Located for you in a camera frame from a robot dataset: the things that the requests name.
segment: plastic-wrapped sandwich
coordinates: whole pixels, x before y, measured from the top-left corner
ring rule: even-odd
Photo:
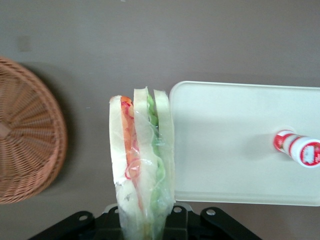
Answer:
[[[174,125],[164,91],[110,100],[113,181],[126,240],[158,240],[174,197]]]

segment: white tray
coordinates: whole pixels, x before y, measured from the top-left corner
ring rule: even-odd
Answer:
[[[170,104],[178,201],[320,206],[320,167],[272,144],[282,129],[320,139],[320,88],[184,81]]]

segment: tomato slice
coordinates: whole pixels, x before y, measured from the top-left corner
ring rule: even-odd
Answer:
[[[121,120],[124,136],[127,168],[125,176],[137,186],[140,172],[140,155],[135,129],[134,105],[127,96],[121,97]]]

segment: red and white label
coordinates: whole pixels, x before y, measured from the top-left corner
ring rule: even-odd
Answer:
[[[278,132],[273,139],[273,146],[275,149],[284,153],[284,141],[287,139],[287,137],[290,137],[293,134],[294,132],[291,130],[282,130]]]
[[[292,146],[293,146],[294,143],[295,143],[296,141],[298,141],[301,137],[302,137],[302,136],[297,136],[297,137],[293,138],[293,139],[291,140],[291,142],[289,143],[289,145],[288,145],[288,150],[287,150],[287,154],[289,154],[290,157],[292,157]]]
[[[320,143],[310,142],[306,144],[300,153],[301,162],[306,166],[320,164]]]

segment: gray table surface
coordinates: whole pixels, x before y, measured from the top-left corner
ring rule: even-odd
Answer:
[[[0,239],[25,240],[67,216],[116,202],[109,99],[180,81],[320,87],[318,0],[0,0],[0,55],[58,99],[69,151],[56,181],[0,205]],[[196,203],[265,240],[320,239],[320,208]]]

